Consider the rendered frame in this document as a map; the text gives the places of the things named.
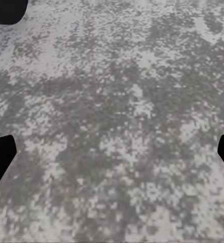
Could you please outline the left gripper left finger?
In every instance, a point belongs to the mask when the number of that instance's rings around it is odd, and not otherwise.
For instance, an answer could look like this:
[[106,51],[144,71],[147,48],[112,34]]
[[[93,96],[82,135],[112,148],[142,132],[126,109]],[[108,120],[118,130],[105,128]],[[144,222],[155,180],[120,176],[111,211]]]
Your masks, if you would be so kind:
[[0,180],[17,154],[13,135],[0,137]]

